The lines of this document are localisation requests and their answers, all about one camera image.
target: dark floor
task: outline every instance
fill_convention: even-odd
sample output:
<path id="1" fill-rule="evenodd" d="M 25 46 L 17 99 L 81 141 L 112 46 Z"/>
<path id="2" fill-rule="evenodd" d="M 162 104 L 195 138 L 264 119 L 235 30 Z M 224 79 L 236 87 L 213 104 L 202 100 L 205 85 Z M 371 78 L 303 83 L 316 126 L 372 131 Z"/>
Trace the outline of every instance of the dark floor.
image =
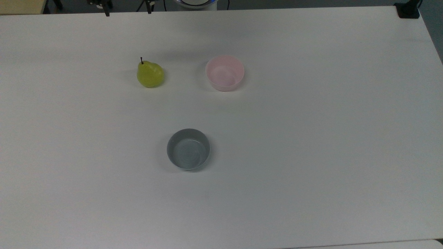
<path id="1" fill-rule="evenodd" d="M 112 12 L 135 12 L 142 0 L 112 0 Z M 61 0 L 63 10 L 56 10 L 53 0 L 48 7 L 52 13 L 100 13 L 103 10 L 95 5 L 87 4 L 86 0 Z M 157 0 L 154 11 L 164 11 L 162 0 Z M 407 0 L 230 0 L 229 9 L 267 9 L 267 8 L 319 8 L 319 7 L 351 7 L 351 6 L 392 6 L 395 2 Z M 176 11 L 177 4 L 173 0 L 165 0 L 168 11 Z M 219 0 L 218 9 L 225 10 L 228 0 Z M 146 12 L 146 6 L 140 9 Z M 420 12 L 426 23 L 432 41 L 443 61 L 443 0 L 423 0 Z"/>

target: green pear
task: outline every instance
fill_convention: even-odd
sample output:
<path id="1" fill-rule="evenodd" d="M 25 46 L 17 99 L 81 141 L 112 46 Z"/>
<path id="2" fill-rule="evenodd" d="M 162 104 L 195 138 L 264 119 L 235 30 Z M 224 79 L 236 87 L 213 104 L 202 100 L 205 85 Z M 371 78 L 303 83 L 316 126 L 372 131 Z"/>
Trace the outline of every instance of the green pear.
<path id="1" fill-rule="evenodd" d="M 139 63 L 137 70 L 137 79 L 140 84 L 145 87 L 155 87 L 160 85 L 164 80 L 163 68 L 158 64 L 144 61 L 140 57 L 141 62 Z"/>

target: table surface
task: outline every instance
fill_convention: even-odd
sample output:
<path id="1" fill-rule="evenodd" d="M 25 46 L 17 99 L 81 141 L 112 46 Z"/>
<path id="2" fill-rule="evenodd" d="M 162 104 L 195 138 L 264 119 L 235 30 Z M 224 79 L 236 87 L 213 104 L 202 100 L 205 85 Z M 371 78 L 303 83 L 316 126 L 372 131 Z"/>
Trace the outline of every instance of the table surface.
<path id="1" fill-rule="evenodd" d="M 375 243 L 375 244 L 363 244 L 363 245 L 336 245 L 336 246 L 325 246 L 321 248 L 322 249 L 443 249 L 443 245 L 437 242 L 436 240 L 425 240 L 425 241 Z"/>
<path id="2" fill-rule="evenodd" d="M 0 245 L 244 248 L 443 237 L 443 66 L 395 7 L 0 16 Z M 242 86 L 204 69 L 231 54 Z M 140 59 L 163 85 L 143 88 Z M 212 146 L 197 172 L 166 143 Z"/>
<path id="3" fill-rule="evenodd" d="M 0 0 L 0 15 L 42 14 L 46 0 Z"/>

